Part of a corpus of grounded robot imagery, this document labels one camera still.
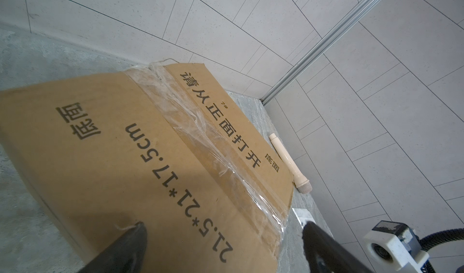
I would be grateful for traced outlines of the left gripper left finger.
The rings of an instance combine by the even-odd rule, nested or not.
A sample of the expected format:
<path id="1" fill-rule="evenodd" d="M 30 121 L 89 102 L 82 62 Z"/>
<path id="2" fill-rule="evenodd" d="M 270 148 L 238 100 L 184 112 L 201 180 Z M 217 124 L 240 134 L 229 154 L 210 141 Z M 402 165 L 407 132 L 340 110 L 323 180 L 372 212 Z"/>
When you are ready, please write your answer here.
<path id="1" fill-rule="evenodd" d="M 78 273 L 140 273 L 147 249 L 147 229 L 138 222 Z"/>

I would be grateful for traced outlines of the blue utility knife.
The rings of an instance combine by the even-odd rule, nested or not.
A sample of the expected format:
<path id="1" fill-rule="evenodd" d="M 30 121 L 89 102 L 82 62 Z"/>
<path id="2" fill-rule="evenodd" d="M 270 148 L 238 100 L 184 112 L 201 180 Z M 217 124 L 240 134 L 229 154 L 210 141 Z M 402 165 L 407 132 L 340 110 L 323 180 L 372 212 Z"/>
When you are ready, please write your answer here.
<path id="1" fill-rule="evenodd" d="M 293 208 L 292 210 L 302 228 L 304 228 L 307 223 L 315 223 L 315 219 L 309 210 L 305 208 Z"/>

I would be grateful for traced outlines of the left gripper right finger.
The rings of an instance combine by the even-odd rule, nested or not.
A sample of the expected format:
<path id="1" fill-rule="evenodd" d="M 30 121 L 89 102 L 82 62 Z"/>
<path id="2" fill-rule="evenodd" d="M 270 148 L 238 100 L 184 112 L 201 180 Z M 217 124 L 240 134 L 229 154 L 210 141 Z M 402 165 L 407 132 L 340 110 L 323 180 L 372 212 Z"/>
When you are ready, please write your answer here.
<path id="1" fill-rule="evenodd" d="M 314 222 L 303 227 L 302 240 L 311 273 L 372 273 Z"/>

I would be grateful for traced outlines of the brown cardboard express box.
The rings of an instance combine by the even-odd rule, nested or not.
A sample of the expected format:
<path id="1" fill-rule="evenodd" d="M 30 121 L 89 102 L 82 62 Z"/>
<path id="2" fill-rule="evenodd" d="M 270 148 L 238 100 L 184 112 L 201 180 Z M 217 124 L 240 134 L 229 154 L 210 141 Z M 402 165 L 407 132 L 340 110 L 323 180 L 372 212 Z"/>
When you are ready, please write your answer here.
<path id="1" fill-rule="evenodd" d="M 147 231 L 144 273 L 274 273 L 282 160 L 203 64 L 1 92 L 1 145 L 84 262 Z"/>

